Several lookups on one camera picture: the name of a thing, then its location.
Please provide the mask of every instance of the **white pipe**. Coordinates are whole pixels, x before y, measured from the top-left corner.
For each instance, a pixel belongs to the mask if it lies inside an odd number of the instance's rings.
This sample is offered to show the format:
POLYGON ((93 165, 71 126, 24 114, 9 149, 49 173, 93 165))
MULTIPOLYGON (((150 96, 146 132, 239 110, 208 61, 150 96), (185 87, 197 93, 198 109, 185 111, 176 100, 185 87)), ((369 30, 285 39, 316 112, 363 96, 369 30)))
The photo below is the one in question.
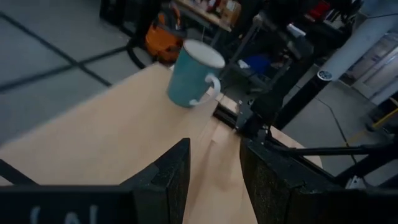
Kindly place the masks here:
MULTIPOLYGON (((369 17, 398 12, 397 1, 383 1, 369 17)), ((398 22, 398 15, 366 19, 320 68, 318 77, 323 80, 337 80, 364 55, 386 32, 398 22)))

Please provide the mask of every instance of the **mug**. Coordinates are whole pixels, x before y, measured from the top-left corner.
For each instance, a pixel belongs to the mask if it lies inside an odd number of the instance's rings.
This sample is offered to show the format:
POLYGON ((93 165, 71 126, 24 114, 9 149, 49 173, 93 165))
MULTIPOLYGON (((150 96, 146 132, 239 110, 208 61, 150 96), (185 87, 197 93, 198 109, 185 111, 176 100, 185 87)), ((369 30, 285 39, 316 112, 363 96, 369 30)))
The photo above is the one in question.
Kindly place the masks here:
POLYGON ((185 108, 214 100, 221 92, 217 76, 224 66, 223 56, 215 49, 197 40, 185 40, 167 88, 169 98, 185 108), (211 84, 213 94, 200 101, 211 84))

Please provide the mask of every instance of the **concrete floor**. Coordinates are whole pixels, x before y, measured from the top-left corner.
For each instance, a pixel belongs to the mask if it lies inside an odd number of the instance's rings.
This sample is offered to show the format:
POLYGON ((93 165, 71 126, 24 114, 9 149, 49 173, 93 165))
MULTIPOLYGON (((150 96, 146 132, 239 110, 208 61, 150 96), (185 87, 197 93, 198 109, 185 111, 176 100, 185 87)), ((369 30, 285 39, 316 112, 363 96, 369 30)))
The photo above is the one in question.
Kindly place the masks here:
MULTIPOLYGON (((117 28, 99 19, 99 10, 100 0, 0 2, 0 145, 105 91, 107 86, 94 76, 114 84, 139 70, 125 51, 80 67, 76 65, 124 47, 128 40, 117 28), (29 31, 42 40, 28 35, 29 31), (64 55, 56 54, 46 43, 64 55)), ((315 72, 316 67, 308 71, 285 100, 288 101, 315 72)), ((247 86, 233 87, 227 95, 238 100, 245 88, 247 86)), ((332 83, 283 131, 306 147, 343 146, 329 107, 349 138, 364 128, 363 118, 372 106, 343 84, 332 83)), ((379 136, 367 134, 355 144, 380 141, 383 139, 379 136)), ((350 156, 322 157, 322 162, 332 174, 353 165, 350 156)), ((372 174, 368 182, 377 185, 391 176, 391 170, 397 170, 398 163, 391 166, 372 174)))

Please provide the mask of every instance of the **orange shop vacuum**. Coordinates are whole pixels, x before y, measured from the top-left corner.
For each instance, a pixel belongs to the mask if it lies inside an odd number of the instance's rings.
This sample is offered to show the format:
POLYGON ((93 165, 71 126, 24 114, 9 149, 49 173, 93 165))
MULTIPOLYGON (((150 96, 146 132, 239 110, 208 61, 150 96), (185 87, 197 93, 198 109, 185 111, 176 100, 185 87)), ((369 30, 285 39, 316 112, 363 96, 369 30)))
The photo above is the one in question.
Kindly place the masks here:
POLYGON ((154 18, 145 12, 142 14, 144 19, 141 19, 141 24, 138 24, 140 29, 127 44, 127 52, 131 60, 139 68, 146 67, 133 51, 134 47, 140 47, 148 52, 154 62, 174 63, 182 48, 183 40, 187 37, 180 11, 172 3, 162 3, 154 18))

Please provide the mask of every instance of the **mug handle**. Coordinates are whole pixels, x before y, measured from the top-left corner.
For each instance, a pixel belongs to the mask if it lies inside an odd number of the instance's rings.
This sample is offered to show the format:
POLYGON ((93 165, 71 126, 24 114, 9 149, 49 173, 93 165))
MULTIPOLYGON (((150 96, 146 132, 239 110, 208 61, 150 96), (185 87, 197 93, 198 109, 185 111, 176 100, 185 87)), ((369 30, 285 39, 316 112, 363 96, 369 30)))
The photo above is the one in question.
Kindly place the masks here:
POLYGON ((211 100, 215 100, 216 97, 221 93, 221 83, 215 75, 213 75, 212 73, 209 73, 205 78, 205 82, 213 83, 213 88, 214 88, 213 94, 209 98, 207 98, 203 101, 190 100, 189 104, 191 106, 198 106, 198 105, 207 103, 211 100))

